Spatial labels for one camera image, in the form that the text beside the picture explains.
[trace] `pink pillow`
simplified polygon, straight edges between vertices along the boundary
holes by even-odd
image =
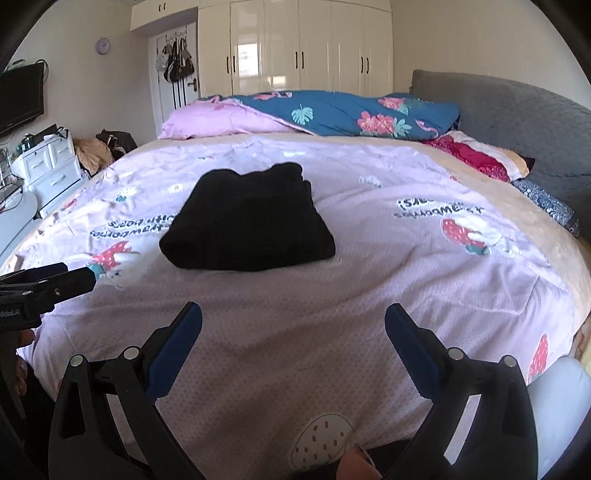
[[[282,120],[228,98],[197,100],[175,110],[162,125],[160,140],[186,140],[232,134],[294,132]]]

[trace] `blue patterned cloth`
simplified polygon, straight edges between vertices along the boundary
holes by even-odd
[[[446,133],[460,114],[457,105],[423,102],[409,93],[366,98],[350,93],[298,90],[232,98],[323,137],[367,135],[429,140]]]
[[[566,228],[574,236],[579,236],[579,219],[571,207],[555,199],[551,194],[532,181],[521,179],[514,180],[511,183],[561,226]]]

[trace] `black tv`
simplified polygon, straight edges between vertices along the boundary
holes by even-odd
[[[0,75],[0,138],[43,114],[44,71],[34,63]]]

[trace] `folded black cloth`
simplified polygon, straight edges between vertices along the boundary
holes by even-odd
[[[160,250],[176,267],[204,270],[261,271],[334,257],[335,239],[301,174],[297,163],[205,174]]]

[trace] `upholstered headboard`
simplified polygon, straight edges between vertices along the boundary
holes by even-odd
[[[471,137],[535,158],[528,178],[572,207],[591,240],[590,110],[542,88],[465,73],[415,70],[411,91],[458,104]]]

